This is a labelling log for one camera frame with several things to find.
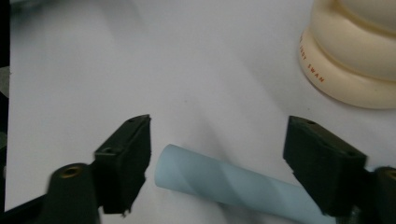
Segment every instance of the light blue paper tube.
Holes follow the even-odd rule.
[[[301,187],[174,145],[168,145],[158,160],[155,184],[304,224],[335,223]]]

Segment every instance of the white paper surface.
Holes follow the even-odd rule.
[[[6,207],[43,194],[57,168],[91,162],[142,114],[152,117],[148,181],[131,215],[104,223],[264,223],[155,187],[154,167],[173,143],[298,184],[282,160],[288,115],[337,134],[370,166],[396,166],[396,111],[336,102],[300,69],[311,4],[48,0],[14,12]]]

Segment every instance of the white table surface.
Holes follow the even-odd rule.
[[[337,102],[299,67],[312,1],[42,0],[11,18],[6,208],[150,114],[148,180],[127,218],[104,223],[268,223],[252,211],[157,188],[167,144],[298,185],[282,159],[289,115],[396,166],[396,111]]]

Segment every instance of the cardboard tube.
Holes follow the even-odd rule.
[[[168,145],[155,171],[160,188],[243,206],[305,224],[334,224],[303,188]]]

